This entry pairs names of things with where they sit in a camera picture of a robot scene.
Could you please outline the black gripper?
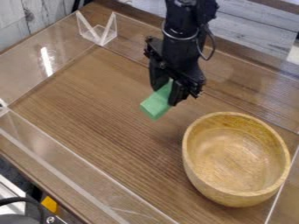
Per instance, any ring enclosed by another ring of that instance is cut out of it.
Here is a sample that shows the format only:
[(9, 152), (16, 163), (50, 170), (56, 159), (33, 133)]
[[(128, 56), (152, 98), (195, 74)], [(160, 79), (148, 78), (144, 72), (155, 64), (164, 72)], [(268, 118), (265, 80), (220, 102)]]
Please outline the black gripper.
[(145, 37), (144, 56), (149, 59), (149, 82), (157, 91), (169, 80), (168, 104), (176, 106), (191, 95), (197, 98), (205, 84), (199, 59), (209, 60), (216, 49), (213, 34), (200, 27), (192, 35), (181, 36), (163, 28), (163, 38)]

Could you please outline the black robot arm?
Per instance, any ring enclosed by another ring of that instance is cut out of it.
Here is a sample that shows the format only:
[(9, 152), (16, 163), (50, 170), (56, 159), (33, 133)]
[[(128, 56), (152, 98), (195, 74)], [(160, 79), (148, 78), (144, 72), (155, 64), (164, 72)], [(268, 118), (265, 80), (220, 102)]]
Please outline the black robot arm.
[(199, 97), (205, 76), (199, 59), (209, 60), (216, 42), (209, 21), (216, 18), (216, 0), (164, 0), (163, 37), (145, 38), (144, 56), (149, 59), (149, 83), (153, 91), (171, 81), (169, 106), (191, 95)]

